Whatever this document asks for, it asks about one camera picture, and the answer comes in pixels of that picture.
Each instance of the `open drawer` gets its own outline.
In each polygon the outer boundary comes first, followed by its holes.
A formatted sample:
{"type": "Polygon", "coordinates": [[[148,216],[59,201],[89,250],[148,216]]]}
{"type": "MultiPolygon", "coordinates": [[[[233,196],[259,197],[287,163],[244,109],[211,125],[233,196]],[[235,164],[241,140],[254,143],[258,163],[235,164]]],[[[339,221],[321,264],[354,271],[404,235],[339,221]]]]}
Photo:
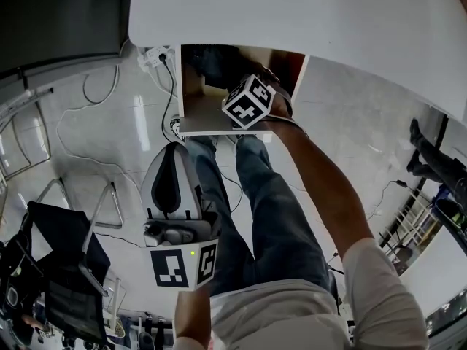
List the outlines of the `open drawer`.
{"type": "MultiPolygon", "coordinates": [[[[232,128],[232,120],[222,111],[222,101],[228,95],[228,91],[205,84],[204,77],[200,77],[195,69],[184,61],[185,47],[187,46],[179,46],[176,51],[180,134],[194,136],[264,132],[258,124],[248,130],[232,128]]],[[[280,79],[281,86],[289,92],[293,105],[309,56],[268,48],[237,47],[244,57],[271,69],[280,79]]]]}

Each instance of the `tiled floor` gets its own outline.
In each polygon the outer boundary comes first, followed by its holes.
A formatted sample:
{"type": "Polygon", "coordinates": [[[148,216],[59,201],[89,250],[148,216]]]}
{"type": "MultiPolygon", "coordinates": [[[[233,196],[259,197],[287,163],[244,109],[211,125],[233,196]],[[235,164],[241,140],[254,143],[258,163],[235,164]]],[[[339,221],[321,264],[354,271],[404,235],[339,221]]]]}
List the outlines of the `tiled floor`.
{"type": "MultiPolygon", "coordinates": [[[[134,47],[128,46],[124,56],[126,59],[120,67],[120,82],[112,97],[104,105],[66,113],[60,124],[60,135],[73,153],[118,163],[140,185],[152,159],[165,144],[160,125],[168,96],[140,70],[134,47]]],[[[112,84],[113,71],[112,68],[100,69],[89,76],[86,90],[91,98],[99,100],[106,95],[112,84]]],[[[160,73],[163,84],[169,86],[163,68],[160,73]]],[[[99,232],[143,245],[142,225],[145,217],[131,183],[117,167],[100,166],[68,157],[58,144],[56,128],[63,111],[87,104],[82,97],[83,80],[83,75],[65,79],[55,85],[54,94],[41,100],[51,159],[9,181],[4,220],[0,227],[1,239],[8,239],[17,232],[25,209],[23,202],[34,200],[51,179],[62,176],[74,207],[86,211],[89,217],[105,184],[115,182],[125,223],[121,230],[100,228],[99,232]]],[[[168,115],[176,110],[174,101],[168,115]]],[[[21,122],[28,120],[28,112],[34,110],[24,111],[18,116],[16,129],[23,144],[32,145],[27,151],[37,155],[44,152],[41,149],[43,143],[40,144],[43,127],[21,122]],[[31,142],[34,139],[39,141],[35,144],[39,148],[34,148],[31,142]]],[[[421,126],[426,127],[433,137],[439,113],[421,103],[413,94],[383,79],[337,63],[311,58],[297,98],[295,116],[310,138],[349,177],[366,213],[370,215],[381,200],[382,189],[390,180],[402,179],[409,185],[416,182],[405,172],[405,165],[413,151],[408,140],[410,120],[419,117],[421,126]]],[[[11,139],[7,135],[2,137],[3,140],[11,139]]],[[[292,186],[325,256],[330,259],[333,242],[304,192],[288,153],[276,138],[267,147],[274,169],[292,186]]],[[[217,161],[227,177],[238,181],[233,146],[223,138],[219,143],[217,161]]],[[[237,203],[239,188],[227,181],[225,186],[231,203],[237,203]]],[[[390,224],[394,211],[407,196],[408,193],[400,187],[388,187],[382,205],[369,221],[375,234],[390,224]]],[[[57,190],[50,194],[47,202],[63,205],[57,190]]],[[[117,221],[109,198],[104,204],[101,218],[109,222],[117,221]]],[[[252,217],[246,197],[242,198],[240,206],[233,213],[233,220],[251,245],[252,217]]],[[[47,244],[39,237],[37,240],[34,244],[36,256],[47,251],[47,244]]],[[[99,240],[112,262],[111,269],[122,279],[127,290],[122,308],[173,317],[176,294],[154,288],[151,271],[146,271],[142,264],[141,251],[136,246],[113,238],[99,236],[99,240]]],[[[338,258],[333,264],[339,266],[338,258]]]]}

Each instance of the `white cube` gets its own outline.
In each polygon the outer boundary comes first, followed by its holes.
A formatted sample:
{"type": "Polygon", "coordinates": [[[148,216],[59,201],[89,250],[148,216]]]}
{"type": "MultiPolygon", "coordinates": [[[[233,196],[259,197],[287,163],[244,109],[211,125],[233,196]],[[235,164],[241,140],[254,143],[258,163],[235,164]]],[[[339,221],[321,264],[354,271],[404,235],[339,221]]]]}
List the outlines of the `white cube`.
{"type": "Polygon", "coordinates": [[[271,111],[276,91],[250,75],[223,101],[222,111],[245,130],[271,111]]]}
{"type": "Polygon", "coordinates": [[[146,271],[158,287],[193,291],[214,277],[218,239],[143,248],[146,271]]]}

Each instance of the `power outlet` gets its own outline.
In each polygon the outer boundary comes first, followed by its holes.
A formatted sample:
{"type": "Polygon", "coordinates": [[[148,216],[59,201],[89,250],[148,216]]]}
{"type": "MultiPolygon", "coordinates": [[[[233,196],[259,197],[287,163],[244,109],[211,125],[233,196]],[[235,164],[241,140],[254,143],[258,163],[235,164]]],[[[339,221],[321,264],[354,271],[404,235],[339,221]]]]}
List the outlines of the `power outlet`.
{"type": "Polygon", "coordinates": [[[148,67],[157,67],[162,64],[162,61],[159,60],[159,55],[166,55],[166,60],[169,60],[174,57],[175,51],[171,48],[170,45],[164,45],[162,47],[153,47],[146,52],[138,56],[139,66],[143,71],[149,70],[148,67]]]}

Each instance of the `white t-shirt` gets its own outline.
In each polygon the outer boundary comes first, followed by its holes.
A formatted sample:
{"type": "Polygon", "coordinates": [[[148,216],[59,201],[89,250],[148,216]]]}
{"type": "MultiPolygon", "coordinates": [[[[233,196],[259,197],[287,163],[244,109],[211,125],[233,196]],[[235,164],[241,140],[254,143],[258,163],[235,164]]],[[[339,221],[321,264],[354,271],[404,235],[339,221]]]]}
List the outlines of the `white t-shirt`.
{"type": "MultiPolygon", "coordinates": [[[[212,297],[214,350],[426,349],[422,312],[375,240],[352,245],[342,262],[355,320],[354,343],[331,294],[308,281],[292,279],[212,297]]],[[[203,346],[178,338],[174,349],[203,346]]]]}

